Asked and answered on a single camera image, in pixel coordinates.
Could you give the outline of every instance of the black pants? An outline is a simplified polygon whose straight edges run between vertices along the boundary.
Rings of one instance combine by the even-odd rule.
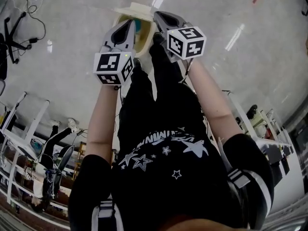
[[[39,163],[41,163],[47,169],[52,169],[53,168],[52,156],[55,144],[59,143],[62,139],[64,139],[67,135],[71,133],[72,130],[70,128],[67,128],[62,132],[58,133],[58,127],[53,126],[51,135],[41,151],[41,154],[43,155],[41,156]]]
[[[119,156],[130,153],[150,132],[179,130],[196,137],[206,136],[203,113],[196,95],[182,80],[178,63],[171,63],[161,45],[153,45],[150,55],[157,87],[156,102],[152,84],[145,72],[135,68],[132,84],[120,111]]]

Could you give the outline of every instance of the white sneaker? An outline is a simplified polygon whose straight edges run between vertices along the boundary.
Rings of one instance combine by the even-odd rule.
[[[59,127],[59,126],[61,125],[61,122],[59,122],[59,121],[50,120],[49,122],[50,122],[50,124],[51,124],[52,126],[57,126],[57,127]]]
[[[73,133],[79,132],[79,127],[76,124],[76,121],[73,118],[68,119],[68,127],[72,130]]]

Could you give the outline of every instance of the black t-shirt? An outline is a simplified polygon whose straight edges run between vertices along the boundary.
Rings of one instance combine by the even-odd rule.
[[[268,162],[250,137],[232,137],[224,151],[232,166],[244,165],[272,188]],[[250,164],[241,164],[243,156],[244,161],[251,157]],[[86,156],[70,196],[71,229],[90,230],[93,208],[110,194],[124,230],[154,231],[178,215],[234,228],[246,225],[217,149],[207,137],[183,131],[151,133],[112,169],[101,157]]]

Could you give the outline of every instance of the white lid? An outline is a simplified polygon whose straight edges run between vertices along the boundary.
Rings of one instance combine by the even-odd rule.
[[[136,17],[145,21],[153,21],[153,16],[151,15],[151,7],[132,2],[128,8],[115,8],[118,13],[126,14],[132,17]]]

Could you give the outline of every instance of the white container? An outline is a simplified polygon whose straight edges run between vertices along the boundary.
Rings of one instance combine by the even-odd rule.
[[[130,7],[115,9],[115,11],[120,13],[120,15],[115,19],[113,26],[128,19],[141,20],[141,29],[136,34],[134,45],[134,50],[136,51],[135,57],[140,58],[149,50],[153,35],[157,31],[156,23],[153,21],[153,16],[151,15],[151,7],[132,2]]]

